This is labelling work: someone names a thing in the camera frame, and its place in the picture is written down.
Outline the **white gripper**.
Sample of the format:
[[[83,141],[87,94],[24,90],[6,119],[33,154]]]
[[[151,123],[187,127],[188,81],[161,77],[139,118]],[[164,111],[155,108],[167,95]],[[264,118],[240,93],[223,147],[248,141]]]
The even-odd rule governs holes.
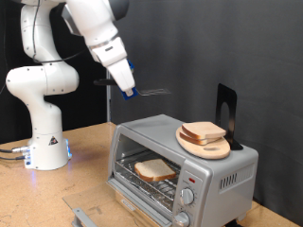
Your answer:
[[[108,71],[116,81],[117,85],[126,96],[134,94],[133,87],[135,86],[133,73],[126,59],[117,61],[107,67]]]

